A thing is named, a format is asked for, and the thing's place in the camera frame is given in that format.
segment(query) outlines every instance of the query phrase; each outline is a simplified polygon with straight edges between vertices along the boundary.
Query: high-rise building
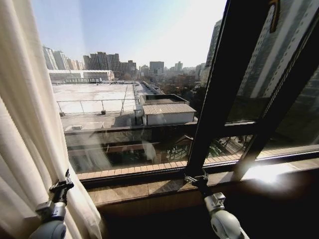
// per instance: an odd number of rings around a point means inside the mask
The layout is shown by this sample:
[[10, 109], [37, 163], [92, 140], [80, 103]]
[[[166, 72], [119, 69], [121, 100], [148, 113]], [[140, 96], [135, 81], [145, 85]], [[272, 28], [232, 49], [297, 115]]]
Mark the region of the high-rise building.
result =
[[128, 61], [128, 62], [120, 62], [120, 66], [121, 66], [121, 75], [128, 73], [131, 76], [136, 75], [136, 63], [133, 62], [132, 60]]
[[149, 75], [149, 70], [150, 70], [150, 68], [147, 65], [144, 65], [141, 67], [141, 72], [143, 72], [144, 76]]
[[75, 62], [76, 62], [76, 66], [77, 66], [78, 70], [84, 70], [85, 67], [84, 67], [83, 62], [78, 61], [78, 60], [76, 60]]
[[46, 67], [49, 70], [58, 70], [58, 67], [54, 59], [53, 50], [45, 46], [43, 46], [42, 48], [43, 48], [43, 54], [45, 58]]
[[201, 77], [200, 77], [200, 80], [202, 81], [202, 83], [204, 85], [207, 84], [209, 69], [211, 67], [214, 52], [216, 50], [217, 39], [218, 39], [220, 27], [221, 27], [221, 22], [222, 22], [222, 20], [219, 20], [218, 22], [215, 23], [213, 34], [211, 36], [211, 41], [210, 41], [210, 45], [209, 45], [209, 50], [208, 50], [208, 54], [207, 54], [205, 68], [204, 68], [204, 70], [201, 74]]
[[54, 51], [53, 56], [59, 70], [70, 70], [67, 58], [62, 51]]
[[129, 73], [131, 75], [136, 74], [136, 63], [132, 60], [128, 62], [120, 62], [120, 57], [117, 53], [92, 53], [90, 56], [83, 56], [83, 59], [85, 67], [88, 70], [111, 70], [117, 78], [124, 73]]
[[284, 0], [277, 29], [270, 33], [273, 11], [268, 13], [250, 62], [243, 77], [238, 95], [248, 98], [270, 97], [298, 42], [306, 30], [303, 18], [308, 15], [311, 1]]
[[85, 69], [86, 70], [92, 70], [90, 57], [89, 56], [83, 56], [83, 60], [84, 60]]
[[195, 79], [196, 80], [199, 80], [200, 79], [200, 76], [202, 75], [203, 73], [203, 70], [205, 68], [205, 65], [206, 63], [201, 63], [199, 65], [196, 66], [195, 68]]
[[163, 61], [150, 61], [150, 71], [160, 71], [164, 72], [164, 62]]
[[134, 76], [136, 74], [136, 62], [133, 62], [132, 60], [128, 61], [128, 67], [130, 71], [130, 75]]
[[109, 66], [109, 70], [114, 72], [115, 77], [120, 77], [121, 75], [121, 64], [119, 55], [116, 54], [108, 54], [107, 55], [107, 62]]
[[68, 62], [70, 70], [79, 70], [75, 60], [67, 58], [67, 62]]
[[107, 55], [105, 52], [98, 52], [99, 70], [109, 70]]
[[175, 64], [175, 71], [181, 71], [183, 69], [183, 63], [180, 61]]
[[91, 70], [100, 70], [99, 57], [98, 54], [90, 54], [90, 66]]

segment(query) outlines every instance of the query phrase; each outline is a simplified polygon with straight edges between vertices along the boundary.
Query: window glass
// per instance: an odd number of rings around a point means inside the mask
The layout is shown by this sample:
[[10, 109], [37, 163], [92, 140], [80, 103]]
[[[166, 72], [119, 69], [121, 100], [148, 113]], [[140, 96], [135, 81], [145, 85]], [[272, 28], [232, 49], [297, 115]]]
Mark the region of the window glass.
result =
[[252, 135], [224, 137], [213, 140], [204, 164], [239, 160]]
[[319, 69], [299, 94], [259, 157], [319, 149]]
[[[315, 11], [310, 0], [282, 0], [279, 15], [270, 8], [228, 121], [259, 118]], [[271, 32], [274, 17], [278, 24]]]
[[82, 179], [184, 167], [226, 0], [32, 0]]

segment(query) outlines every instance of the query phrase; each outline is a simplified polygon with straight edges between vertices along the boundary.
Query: small rooftop structure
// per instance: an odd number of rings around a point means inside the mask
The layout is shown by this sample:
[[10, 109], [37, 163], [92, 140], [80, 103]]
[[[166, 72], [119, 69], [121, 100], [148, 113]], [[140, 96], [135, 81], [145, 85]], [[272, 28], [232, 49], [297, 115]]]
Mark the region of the small rooftop structure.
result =
[[143, 106], [145, 115], [174, 114], [174, 113], [193, 113], [196, 112], [187, 104], [163, 104]]
[[189, 102], [183, 98], [171, 95], [142, 95], [140, 96], [141, 105], [162, 105], [162, 104], [187, 104]]
[[192, 107], [183, 103], [144, 105], [143, 110], [144, 125], [193, 122], [196, 112]]

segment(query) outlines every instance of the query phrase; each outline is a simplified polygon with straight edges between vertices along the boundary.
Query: black window frame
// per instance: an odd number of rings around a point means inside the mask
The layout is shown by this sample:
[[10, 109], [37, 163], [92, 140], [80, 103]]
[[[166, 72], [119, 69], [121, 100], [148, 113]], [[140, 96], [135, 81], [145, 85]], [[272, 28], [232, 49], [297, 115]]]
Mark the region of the black window frame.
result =
[[[270, 2], [277, 7], [274, 12], [279, 14], [280, 0], [227, 1], [209, 72], [205, 100], [186, 167], [83, 179], [81, 180], [83, 185], [86, 188], [94, 188], [183, 178], [185, 174], [192, 176], [202, 174], [202, 168], [208, 173], [233, 171], [232, 180], [237, 181], [252, 165], [276, 164], [319, 157], [319, 150], [316, 150], [257, 159], [272, 133], [275, 132], [319, 65], [319, 57], [316, 57], [316, 53], [319, 52], [319, 45], [316, 44], [319, 42], [318, 9], [281, 76], [280, 84], [273, 91], [263, 110], [262, 117], [257, 120], [227, 122], [227, 117], [271, 7]], [[276, 26], [279, 17], [278, 15], [273, 17], [274, 26]], [[245, 37], [236, 38], [238, 33]], [[297, 84], [293, 81], [296, 76], [301, 79]], [[214, 116], [214, 119], [211, 118], [210, 109], [212, 107], [214, 107], [214, 111], [219, 112], [218, 115]], [[204, 165], [209, 146], [214, 138], [241, 135], [253, 135], [253, 137], [239, 160]]]

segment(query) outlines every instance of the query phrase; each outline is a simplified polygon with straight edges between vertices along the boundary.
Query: building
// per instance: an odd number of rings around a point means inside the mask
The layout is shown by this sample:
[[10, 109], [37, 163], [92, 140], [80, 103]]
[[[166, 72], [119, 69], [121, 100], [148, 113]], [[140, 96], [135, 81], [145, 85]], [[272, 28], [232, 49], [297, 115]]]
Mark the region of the building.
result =
[[108, 54], [107, 55], [109, 69], [114, 72], [115, 77], [120, 77], [121, 75], [121, 64], [120, 64], [120, 57], [116, 54]]
[[136, 75], [137, 69], [136, 69], [136, 63], [133, 62], [132, 60], [128, 62], [120, 62], [120, 70], [121, 70], [121, 75], [124, 74], [130, 74], [131, 76]]
[[83, 56], [86, 68], [89, 70], [109, 70], [109, 62], [105, 52], [91, 53]]
[[164, 62], [163, 61], [150, 61], [150, 72], [159, 75], [164, 72]]
[[177, 95], [140, 96], [144, 125], [187, 123], [194, 121], [196, 110]]
[[68, 62], [70, 70], [79, 70], [75, 60], [67, 58], [67, 62]]
[[84, 64], [81, 61], [76, 60], [76, 66], [78, 68], [78, 70], [85, 70]]
[[54, 51], [53, 56], [59, 70], [70, 70], [67, 58], [62, 51]]
[[197, 65], [195, 68], [195, 80], [199, 80], [200, 76], [202, 75], [206, 63], [201, 63], [200, 65]]
[[136, 72], [137, 72], [136, 62], [133, 62], [132, 60], [128, 61], [128, 68], [129, 68], [129, 73], [131, 76], [136, 75]]
[[105, 52], [98, 52], [90, 54], [90, 56], [83, 56], [85, 67], [89, 70], [111, 70], [114, 72], [116, 78], [125, 73], [135, 75], [136, 63], [132, 60], [128, 62], [120, 62], [119, 55], [106, 54]]
[[181, 71], [183, 69], [183, 63], [180, 61], [175, 64], [175, 71]]
[[114, 79], [113, 71], [109, 70], [49, 70], [49, 75], [52, 83], [65, 83], [65, 78], [100, 78], [101, 81]]
[[144, 65], [141, 67], [141, 73], [143, 73], [144, 76], [149, 75], [150, 68], [147, 65]]
[[202, 73], [201, 79], [200, 79], [204, 85], [207, 84], [209, 70], [210, 70], [210, 67], [212, 64], [214, 52], [216, 50], [217, 39], [218, 39], [220, 27], [221, 27], [221, 22], [222, 22], [222, 20], [219, 20], [218, 22], [215, 23], [213, 34], [211, 36], [211, 41], [210, 41], [210, 45], [209, 45], [209, 50], [208, 50], [208, 54], [207, 54], [205, 68], [203, 70], [203, 73]]
[[281, 9], [277, 30], [273, 33], [270, 33], [271, 8], [240, 85], [239, 96], [270, 97], [307, 28], [302, 19], [308, 15], [310, 2], [284, 0], [285, 8]]
[[58, 70], [58, 67], [54, 59], [53, 50], [45, 46], [43, 46], [42, 49], [43, 49], [46, 67], [49, 70]]
[[89, 56], [83, 56], [84, 65], [86, 70], [92, 70], [91, 61]]

